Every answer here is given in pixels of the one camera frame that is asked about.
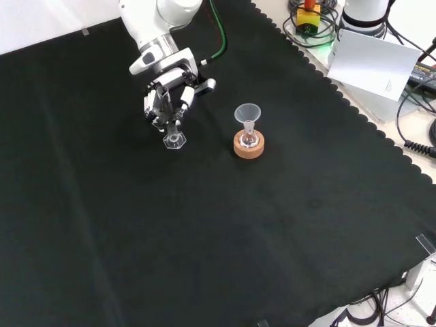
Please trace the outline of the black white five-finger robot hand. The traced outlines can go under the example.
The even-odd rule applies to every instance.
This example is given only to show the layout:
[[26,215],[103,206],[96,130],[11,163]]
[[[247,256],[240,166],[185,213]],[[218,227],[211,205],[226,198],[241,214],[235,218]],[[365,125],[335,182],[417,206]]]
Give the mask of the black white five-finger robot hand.
[[152,80],[144,91],[144,114],[159,131],[166,131],[173,138],[179,134],[178,126],[194,98],[213,91],[216,86],[212,78],[201,79],[188,48],[165,55],[159,46],[151,46],[129,70],[133,75],[152,72]]

